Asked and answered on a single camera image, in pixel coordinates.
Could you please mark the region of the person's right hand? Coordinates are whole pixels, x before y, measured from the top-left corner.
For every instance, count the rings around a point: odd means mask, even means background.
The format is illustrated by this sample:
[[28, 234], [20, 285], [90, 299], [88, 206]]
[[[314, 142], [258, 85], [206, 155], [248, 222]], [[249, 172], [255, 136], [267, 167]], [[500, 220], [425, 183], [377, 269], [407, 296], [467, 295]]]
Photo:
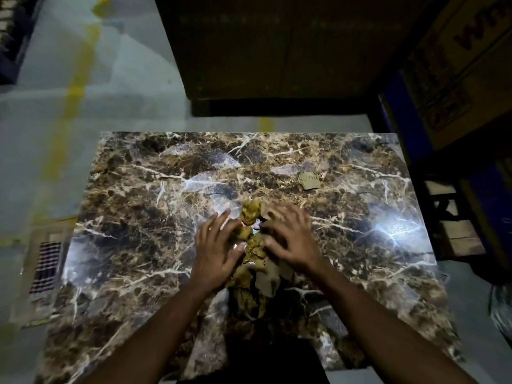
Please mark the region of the person's right hand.
[[[292, 204], [270, 204], [269, 213], [272, 205], [292, 205]], [[318, 276], [322, 271], [325, 262], [318, 244], [316, 246], [307, 246], [301, 239], [301, 215], [309, 215], [303, 208], [295, 206], [297, 215], [297, 232], [292, 234], [279, 234], [272, 228], [272, 220], [268, 219], [262, 227], [266, 232], [265, 238], [285, 238], [291, 245], [291, 267], [311, 278]]]

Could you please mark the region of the person's left hand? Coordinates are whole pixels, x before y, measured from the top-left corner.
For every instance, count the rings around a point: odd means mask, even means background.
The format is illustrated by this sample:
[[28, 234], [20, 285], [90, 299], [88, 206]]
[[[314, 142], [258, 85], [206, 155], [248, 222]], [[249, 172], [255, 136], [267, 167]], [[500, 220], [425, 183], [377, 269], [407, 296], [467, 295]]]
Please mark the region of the person's left hand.
[[211, 244], [211, 225], [220, 214], [213, 214], [201, 226], [205, 226], [206, 247], [202, 254], [195, 254], [195, 262], [191, 270], [191, 276], [186, 286], [190, 295], [204, 299], [213, 290], [223, 285], [232, 272], [226, 272], [227, 254], [236, 244], [231, 242], [230, 236], [242, 224], [239, 218], [231, 219], [228, 222], [231, 231], [228, 243], [224, 246], [213, 246]]

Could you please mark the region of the person's right forearm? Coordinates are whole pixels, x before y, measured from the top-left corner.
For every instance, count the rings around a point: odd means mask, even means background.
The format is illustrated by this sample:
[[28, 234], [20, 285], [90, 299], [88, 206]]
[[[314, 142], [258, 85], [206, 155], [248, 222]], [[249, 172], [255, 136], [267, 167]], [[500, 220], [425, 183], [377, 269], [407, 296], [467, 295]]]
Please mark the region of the person's right forearm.
[[385, 384], [478, 384], [325, 259], [308, 260], [306, 270]]

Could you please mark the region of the person's left forearm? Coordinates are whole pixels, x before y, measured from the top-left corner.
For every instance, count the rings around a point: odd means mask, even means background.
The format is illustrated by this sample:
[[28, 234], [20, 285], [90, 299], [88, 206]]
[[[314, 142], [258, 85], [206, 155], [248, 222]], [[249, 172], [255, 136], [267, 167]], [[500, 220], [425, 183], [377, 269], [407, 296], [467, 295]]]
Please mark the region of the person's left forearm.
[[217, 288], [189, 283], [88, 374], [82, 384], [158, 384], [201, 304]]

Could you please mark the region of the brown paper wrapping piece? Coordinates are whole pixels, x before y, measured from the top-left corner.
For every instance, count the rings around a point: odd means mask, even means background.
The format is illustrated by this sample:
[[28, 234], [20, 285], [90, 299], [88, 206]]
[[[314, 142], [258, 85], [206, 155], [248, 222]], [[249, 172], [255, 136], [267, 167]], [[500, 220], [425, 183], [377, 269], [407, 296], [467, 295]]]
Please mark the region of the brown paper wrapping piece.
[[255, 274], [255, 288], [260, 294], [267, 298], [276, 295], [281, 284], [281, 280], [292, 281], [294, 271], [287, 263], [282, 260], [274, 262], [270, 257], [263, 259], [263, 269]]

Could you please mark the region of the small brown cardboard scrap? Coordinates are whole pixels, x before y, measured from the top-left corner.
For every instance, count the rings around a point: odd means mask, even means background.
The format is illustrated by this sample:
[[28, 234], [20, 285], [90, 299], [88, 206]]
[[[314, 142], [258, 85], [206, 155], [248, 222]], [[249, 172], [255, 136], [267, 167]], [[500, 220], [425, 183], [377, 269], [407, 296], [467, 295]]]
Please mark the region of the small brown cardboard scrap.
[[322, 186], [322, 182], [314, 172], [305, 170], [298, 174], [298, 183], [305, 191], [319, 189]]

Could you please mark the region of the person's black clothing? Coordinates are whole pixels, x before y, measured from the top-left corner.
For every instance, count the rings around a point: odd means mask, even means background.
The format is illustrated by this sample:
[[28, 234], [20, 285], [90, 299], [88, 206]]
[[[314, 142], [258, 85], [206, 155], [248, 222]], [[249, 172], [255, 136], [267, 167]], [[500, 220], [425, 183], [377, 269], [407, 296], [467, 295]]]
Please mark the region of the person's black clothing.
[[330, 384], [310, 339], [263, 332], [201, 334], [176, 384]]

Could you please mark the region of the wooden pallet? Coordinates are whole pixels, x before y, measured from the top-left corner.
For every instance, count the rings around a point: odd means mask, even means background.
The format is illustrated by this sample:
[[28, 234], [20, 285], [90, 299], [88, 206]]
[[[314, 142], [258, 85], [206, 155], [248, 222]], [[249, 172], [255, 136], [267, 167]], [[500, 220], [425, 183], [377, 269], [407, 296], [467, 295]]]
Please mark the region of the wooden pallet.
[[486, 255], [468, 202], [449, 182], [422, 181], [426, 225], [439, 260], [469, 261]]

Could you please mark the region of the metal floor grate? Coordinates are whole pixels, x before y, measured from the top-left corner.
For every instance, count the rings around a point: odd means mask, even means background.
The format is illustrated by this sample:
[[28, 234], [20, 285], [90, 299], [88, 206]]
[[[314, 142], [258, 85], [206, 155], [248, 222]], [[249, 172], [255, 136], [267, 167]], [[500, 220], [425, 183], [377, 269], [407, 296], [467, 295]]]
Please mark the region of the metal floor grate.
[[60, 241], [46, 241], [40, 244], [34, 279], [29, 290], [30, 295], [53, 290], [61, 261], [61, 249]]

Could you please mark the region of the large plain cardboard box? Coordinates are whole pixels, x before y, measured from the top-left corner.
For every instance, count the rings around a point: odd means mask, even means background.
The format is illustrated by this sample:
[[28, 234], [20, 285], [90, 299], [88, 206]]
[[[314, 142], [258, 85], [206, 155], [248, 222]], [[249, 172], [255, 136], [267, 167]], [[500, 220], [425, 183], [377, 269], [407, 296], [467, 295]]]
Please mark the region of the large plain cardboard box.
[[359, 98], [448, 0], [155, 0], [189, 100]]

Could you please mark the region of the clear plastic wrapped bundle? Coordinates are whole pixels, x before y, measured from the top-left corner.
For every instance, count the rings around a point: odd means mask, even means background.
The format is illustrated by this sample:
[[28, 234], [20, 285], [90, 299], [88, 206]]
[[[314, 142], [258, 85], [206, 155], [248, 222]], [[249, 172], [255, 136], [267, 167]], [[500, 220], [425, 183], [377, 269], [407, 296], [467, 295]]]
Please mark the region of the clear plastic wrapped bundle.
[[488, 312], [494, 326], [512, 349], [512, 282], [491, 286]]

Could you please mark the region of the printed cardboard box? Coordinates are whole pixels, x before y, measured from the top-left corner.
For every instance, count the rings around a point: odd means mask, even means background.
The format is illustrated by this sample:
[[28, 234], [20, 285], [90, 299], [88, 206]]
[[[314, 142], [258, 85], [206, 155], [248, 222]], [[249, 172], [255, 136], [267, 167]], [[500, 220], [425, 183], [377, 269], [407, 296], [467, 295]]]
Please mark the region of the printed cardboard box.
[[448, 0], [401, 69], [440, 150], [512, 110], [512, 0]]

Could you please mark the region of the dark storage rack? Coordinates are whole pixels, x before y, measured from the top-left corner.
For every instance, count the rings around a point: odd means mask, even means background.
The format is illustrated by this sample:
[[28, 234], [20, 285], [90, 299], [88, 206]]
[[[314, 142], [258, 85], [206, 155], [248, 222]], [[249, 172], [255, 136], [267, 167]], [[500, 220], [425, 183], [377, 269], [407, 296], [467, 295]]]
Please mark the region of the dark storage rack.
[[0, 85], [16, 84], [45, 0], [0, 0]]

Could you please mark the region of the blue metal rack post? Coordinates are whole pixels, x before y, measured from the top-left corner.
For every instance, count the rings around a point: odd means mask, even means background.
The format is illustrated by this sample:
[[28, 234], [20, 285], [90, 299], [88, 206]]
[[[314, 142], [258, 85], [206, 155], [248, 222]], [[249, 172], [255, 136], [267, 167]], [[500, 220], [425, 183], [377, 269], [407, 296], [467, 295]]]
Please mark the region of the blue metal rack post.
[[395, 72], [379, 95], [387, 127], [400, 136], [409, 164], [424, 163], [434, 149], [401, 72]]

